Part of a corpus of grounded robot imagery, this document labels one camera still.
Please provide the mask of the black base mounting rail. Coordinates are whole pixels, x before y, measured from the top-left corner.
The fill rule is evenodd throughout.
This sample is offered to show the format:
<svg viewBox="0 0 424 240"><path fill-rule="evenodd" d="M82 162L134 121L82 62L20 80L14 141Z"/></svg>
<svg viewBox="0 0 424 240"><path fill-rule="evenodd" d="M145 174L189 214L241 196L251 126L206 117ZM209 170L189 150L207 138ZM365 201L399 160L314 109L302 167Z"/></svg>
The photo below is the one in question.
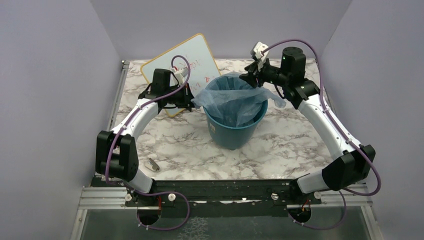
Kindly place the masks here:
<svg viewBox="0 0 424 240"><path fill-rule="evenodd" d="M143 196L127 187L123 207L135 208L142 221L233 217L288 217L306 222L311 207L322 203L319 192L301 194L291 180L158 180L159 196Z"/></svg>

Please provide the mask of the blue plastic trash bag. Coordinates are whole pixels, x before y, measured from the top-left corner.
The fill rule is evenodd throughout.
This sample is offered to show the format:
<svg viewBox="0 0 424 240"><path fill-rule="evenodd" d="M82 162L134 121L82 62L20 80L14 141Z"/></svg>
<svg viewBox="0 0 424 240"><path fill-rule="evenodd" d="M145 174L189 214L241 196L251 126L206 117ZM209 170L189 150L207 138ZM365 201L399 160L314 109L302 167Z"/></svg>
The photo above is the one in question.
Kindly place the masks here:
<svg viewBox="0 0 424 240"><path fill-rule="evenodd" d="M240 79L239 75L230 72L215 78L191 101L196 108L203 107L219 124L236 128L253 123L262 104L269 99L278 108L286 106L286 102L269 89L254 88Z"/></svg>

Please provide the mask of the small grey eraser block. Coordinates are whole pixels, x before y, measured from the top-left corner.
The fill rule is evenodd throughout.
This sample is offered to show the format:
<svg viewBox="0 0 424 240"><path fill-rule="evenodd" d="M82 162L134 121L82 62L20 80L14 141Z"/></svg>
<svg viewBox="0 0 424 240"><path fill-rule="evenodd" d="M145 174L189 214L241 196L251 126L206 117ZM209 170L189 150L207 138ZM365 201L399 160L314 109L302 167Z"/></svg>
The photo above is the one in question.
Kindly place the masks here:
<svg viewBox="0 0 424 240"><path fill-rule="evenodd" d="M158 172L160 170L160 166L152 158L149 158L145 162L145 167L152 172Z"/></svg>

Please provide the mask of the yellow framed whiteboard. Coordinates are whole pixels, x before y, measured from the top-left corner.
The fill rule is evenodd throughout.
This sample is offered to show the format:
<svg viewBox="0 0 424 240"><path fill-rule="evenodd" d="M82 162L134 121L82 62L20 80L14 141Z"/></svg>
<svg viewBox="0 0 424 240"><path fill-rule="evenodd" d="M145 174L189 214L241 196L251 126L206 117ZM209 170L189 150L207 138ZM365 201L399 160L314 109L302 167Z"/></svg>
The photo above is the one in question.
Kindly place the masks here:
<svg viewBox="0 0 424 240"><path fill-rule="evenodd" d="M172 67L177 67L178 69L187 67L190 71L187 83L194 97L209 82L221 76L207 41L200 33L149 60L140 67L140 72L147 83L150 84L153 81L155 69L171 70ZM174 117L183 109L173 108L164 110L168 116Z"/></svg>

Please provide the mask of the teal plastic trash bin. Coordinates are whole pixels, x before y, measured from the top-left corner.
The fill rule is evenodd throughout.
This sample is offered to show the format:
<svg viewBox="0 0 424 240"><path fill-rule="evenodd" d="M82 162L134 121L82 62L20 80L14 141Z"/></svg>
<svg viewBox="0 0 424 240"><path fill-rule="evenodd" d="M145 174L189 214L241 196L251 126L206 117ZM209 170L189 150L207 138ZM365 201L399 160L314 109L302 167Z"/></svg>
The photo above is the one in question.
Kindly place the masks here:
<svg viewBox="0 0 424 240"><path fill-rule="evenodd" d="M259 113L253 119L253 123L242 127L229 127L215 121L203 108L212 140L217 145L229 150L239 149L251 139L257 125L265 116L267 109L268 101L262 104Z"/></svg>

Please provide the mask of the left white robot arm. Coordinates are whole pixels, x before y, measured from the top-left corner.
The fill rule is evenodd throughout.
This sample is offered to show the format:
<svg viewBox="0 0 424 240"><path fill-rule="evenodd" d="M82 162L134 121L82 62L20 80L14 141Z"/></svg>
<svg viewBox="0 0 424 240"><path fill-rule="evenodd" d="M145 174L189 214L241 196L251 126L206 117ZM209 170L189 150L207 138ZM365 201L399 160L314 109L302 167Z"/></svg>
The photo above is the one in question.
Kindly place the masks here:
<svg viewBox="0 0 424 240"><path fill-rule="evenodd" d="M152 188L154 180L139 170L136 141L148 125L163 109L174 106L179 109L194 107L188 80L188 68L171 70L156 68L152 82L138 96L131 112L110 131L102 130L96 138L95 171L105 177L122 180L138 192L144 205L157 200Z"/></svg>

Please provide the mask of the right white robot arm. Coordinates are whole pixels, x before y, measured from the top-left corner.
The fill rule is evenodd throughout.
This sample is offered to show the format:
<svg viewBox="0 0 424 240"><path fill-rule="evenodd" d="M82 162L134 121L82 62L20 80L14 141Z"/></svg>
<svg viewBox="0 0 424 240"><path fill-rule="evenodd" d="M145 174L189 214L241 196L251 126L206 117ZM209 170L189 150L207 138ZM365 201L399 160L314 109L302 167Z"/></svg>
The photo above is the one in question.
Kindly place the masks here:
<svg viewBox="0 0 424 240"><path fill-rule="evenodd" d="M269 47L262 43L251 50L253 63L245 67L240 78L254 88L270 83L282 88L285 99L312 124L325 143L333 161L322 170L301 176L289 183L289 199L300 204L310 193L338 191L364 180L369 172L367 160L373 161L375 149L363 145L336 118L328 103L321 98L319 87L305 77L306 56L298 47L282 51L280 67L272 66Z"/></svg>

